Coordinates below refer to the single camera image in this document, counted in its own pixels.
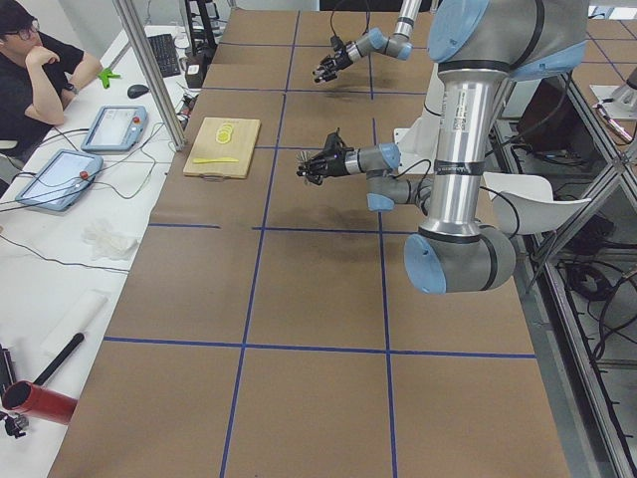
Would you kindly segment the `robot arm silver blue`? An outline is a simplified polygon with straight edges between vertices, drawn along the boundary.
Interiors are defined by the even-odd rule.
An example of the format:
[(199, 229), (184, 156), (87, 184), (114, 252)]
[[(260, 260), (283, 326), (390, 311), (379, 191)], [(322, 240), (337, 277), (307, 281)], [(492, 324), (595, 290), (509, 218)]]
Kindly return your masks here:
[(398, 176), (395, 143), (353, 148), (331, 133), (321, 152), (300, 154), (298, 174), (313, 184), (364, 174), (367, 204), (389, 211), (413, 204), (424, 213), (404, 246), (412, 285), (426, 294), (486, 291), (515, 269), (508, 237), (476, 218), (495, 103), (505, 81), (553, 77), (583, 59), (584, 1), (445, 1), (433, 6), (430, 59), (443, 85), (431, 181)]
[(329, 25), (332, 32), (330, 44), (333, 54), (325, 56), (313, 70), (316, 84), (335, 80), (340, 71), (349, 68), (372, 53), (379, 53), (401, 61), (409, 58), (413, 48), (411, 36), (420, 12), (421, 1), (406, 0), (402, 2), (394, 32), (389, 36), (385, 36), (377, 27), (369, 27), (371, 8), (369, 2), (365, 1), (365, 29), (357, 40), (347, 43), (343, 42), (337, 35), (333, 25), (334, 14), (342, 4), (343, 1), (337, 1), (330, 12)]

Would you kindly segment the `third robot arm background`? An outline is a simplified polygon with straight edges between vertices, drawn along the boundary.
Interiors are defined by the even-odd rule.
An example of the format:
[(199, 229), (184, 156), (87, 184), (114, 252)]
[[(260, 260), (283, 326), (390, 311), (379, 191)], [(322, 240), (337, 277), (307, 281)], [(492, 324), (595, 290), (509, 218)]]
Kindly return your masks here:
[(590, 88), (610, 118), (636, 119), (636, 70), (633, 70), (627, 80), (619, 86), (592, 85)]

